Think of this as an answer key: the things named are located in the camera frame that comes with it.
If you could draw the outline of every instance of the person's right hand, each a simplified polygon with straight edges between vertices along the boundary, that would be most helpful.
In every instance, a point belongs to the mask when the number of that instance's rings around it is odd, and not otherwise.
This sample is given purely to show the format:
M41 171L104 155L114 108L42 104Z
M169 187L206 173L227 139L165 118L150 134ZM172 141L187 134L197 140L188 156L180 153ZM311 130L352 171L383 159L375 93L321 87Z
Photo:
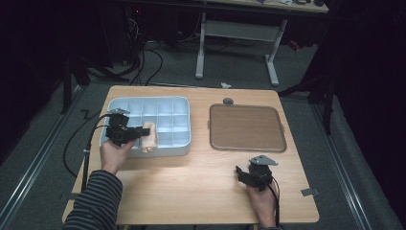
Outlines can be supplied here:
M109 139L101 145L101 169L116 174L128 156L129 151L134 146L135 141L127 142L122 147L113 144Z
M271 188L276 191L275 182L272 182ZM251 198L251 205L256 212L259 224L262 227L277 227L275 222L276 200L272 192L265 188L259 191L258 188L247 185L247 191Z

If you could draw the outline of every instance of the plastic lid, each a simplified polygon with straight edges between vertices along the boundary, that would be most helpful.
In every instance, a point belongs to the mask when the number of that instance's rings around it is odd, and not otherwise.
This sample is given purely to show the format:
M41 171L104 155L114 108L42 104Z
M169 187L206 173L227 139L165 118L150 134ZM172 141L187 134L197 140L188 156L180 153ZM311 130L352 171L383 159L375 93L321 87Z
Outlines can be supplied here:
M269 106L213 104L210 143L216 150L286 150L278 111Z

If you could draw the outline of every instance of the wooden tabletop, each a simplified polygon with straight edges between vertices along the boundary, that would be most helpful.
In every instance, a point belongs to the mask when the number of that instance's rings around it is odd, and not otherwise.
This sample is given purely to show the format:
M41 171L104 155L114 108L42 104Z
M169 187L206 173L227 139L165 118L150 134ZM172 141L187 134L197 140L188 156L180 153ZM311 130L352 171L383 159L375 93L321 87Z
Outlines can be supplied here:
M299 5L295 3L295 0L293 0L293 3L291 5L281 3L279 2L279 0L265 1L263 4L257 0L199 0L199 1L231 4L231 5L243 5L250 7L271 8L296 12L328 13L328 7L326 6L326 4L324 4L322 7L318 7L314 4L314 0L311 0L311 3L306 3L304 5Z
M124 184L118 224L257 223L245 185L237 181L236 166L247 172L248 159L264 154L279 163L271 166L281 188L281 222L315 222L309 188L278 94L272 90L181 88L155 86L111 87L108 103L119 97L183 96L190 102L192 141L184 156L128 159L117 176ZM282 153L215 150L210 145L209 108L232 98L235 104L272 106L280 114L287 150ZM101 130L92 139L89 173L101 168ZM80 169L73 193L80 192ZM73 208L69 201L62 219Z

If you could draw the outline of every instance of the striped shirt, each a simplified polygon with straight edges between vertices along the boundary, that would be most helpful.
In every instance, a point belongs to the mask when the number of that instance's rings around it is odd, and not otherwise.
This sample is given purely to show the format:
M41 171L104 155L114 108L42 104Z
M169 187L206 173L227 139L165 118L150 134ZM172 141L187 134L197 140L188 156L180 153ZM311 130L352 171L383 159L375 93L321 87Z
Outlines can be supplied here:
M107 171L93 171L86 189L75 200L63 229L116 229L123 184Z

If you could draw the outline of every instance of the compartment organizer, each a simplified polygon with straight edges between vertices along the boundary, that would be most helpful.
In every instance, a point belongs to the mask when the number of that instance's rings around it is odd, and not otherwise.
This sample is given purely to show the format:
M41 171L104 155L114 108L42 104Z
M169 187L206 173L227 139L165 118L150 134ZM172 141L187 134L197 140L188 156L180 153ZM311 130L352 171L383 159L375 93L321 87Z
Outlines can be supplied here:
M129 157L158 157L185 155L191 143L191 120L189 101L184 97L132 97L113 99L107 110L120 108L129 113L128 127L141 127L145 122L156 125L158 147L151 152L142 152L137 140ZM106 127L101 132L100 144L107 140Z

